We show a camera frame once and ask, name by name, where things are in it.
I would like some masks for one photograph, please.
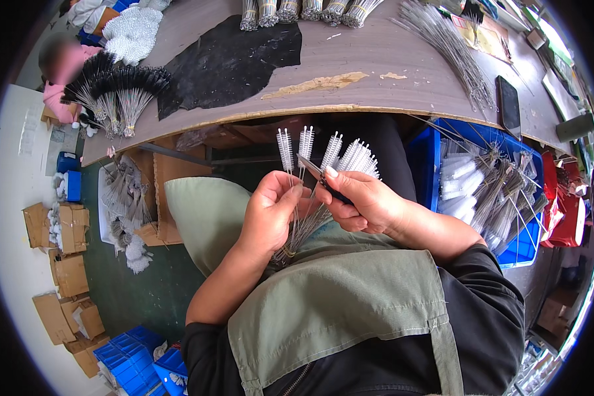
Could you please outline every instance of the black knife handle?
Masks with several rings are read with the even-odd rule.
[[[338,199],[339,201],[347,204],[347,205],[352,205],[354,206],[354,202],[352,202],[348,197],[346,197],[345,195],[341,194],[339,191],[336,191],[334,188],[332,188],[327,181],[325,181],[325,178],[321,178],[320,180],[322,186],[325,187],[326,190],[328,190],[328,192],[330,192],[330,194],[332,194],[333,198]]]

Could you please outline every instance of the woman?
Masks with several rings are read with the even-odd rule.
[[[113,9],[116,3],[116,0],[64,0],[59,7],[59,16],[68,13],[71,25],[83,28],[88,34],[102,36],[106,23],[119,16]]]
[[[44,80],[44,104],[50,108],[61,123],[77,123],[82,107],[76,103],[63,104],[60,99],[64,86],[78,74],[86,59],[101,51],[101,48],[82,46],[74,39],[58,34],[44,43],[39,55],[39,67]]]
[[[308,188],[278,171],[250,199],[222,179],[166,183],[185,246],[208,275],[182,342],[190,395],[499,395],[516,374],[519,291],[473,228],[415,202],[394,121],[361,117],[338,129],[364,135],[384,182],[326,169],[354,206],[317,185],[334,221],[268,278]]]

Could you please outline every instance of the green floor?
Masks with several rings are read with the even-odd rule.
[[[205,277],[183,245],[146,247],[154,254],[150,266],[135,275],[125,263],[125,253],[115,257],[114,246],[99,237],[95,163],[82,170],[82,202],[90,210],[88,249],[84,253],[90,297],[99,308],[110,337],[139,324],[169,342],[179,340],[185,329],[185,312]]]

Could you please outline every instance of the green apron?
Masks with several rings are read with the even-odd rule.
[[[216,178],[172,180],[165,192],[191,258],[211,273],[238,239],[236,223],[241,227],[249,194]],[[309,237],[293,263],[258,285],[229,319],[247,396],[262,396],[293,370],[369,338],[422,334],[431,337],[442,393],[464,394],[444,291],[428,251],[400,249],[382,235],[348,233],[331,221]]]

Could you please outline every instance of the white wall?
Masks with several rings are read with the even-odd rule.
[[[103,396],[108,390],[88,379],[63,345],[53,345],[31,298],[55,290],[48,256],[28,244],[22,209],[50,207],[54,191],[44,175],[50,131],[39,122],[30,156],[18,147],[27,110],[42,114],[42,93],[10,85],[0,111],[0,290],[32,360],[60,395]]]
[[[25,88],[30,89],[37,89],[39,85],[42,83],[42,71],[38,66],[38,57],[40,54],[40,48],[42,47],[42,43],[46,40],[50,35],[55,34],[57,32],[67,32],[72,36],[79,33],[79,28],[76,28],[72,25],[66,29],[66,21],[68,21],[68,15],[64,15],[63,17],[59,17],[59,12],[55,14],[53,19],[46,25],[42,35],[37,40],[33,49],[29,53],[26,61],[24,61],[24,66],[22,70],[20,70],[20,74],[17,76],[16,84],[20,85]]]

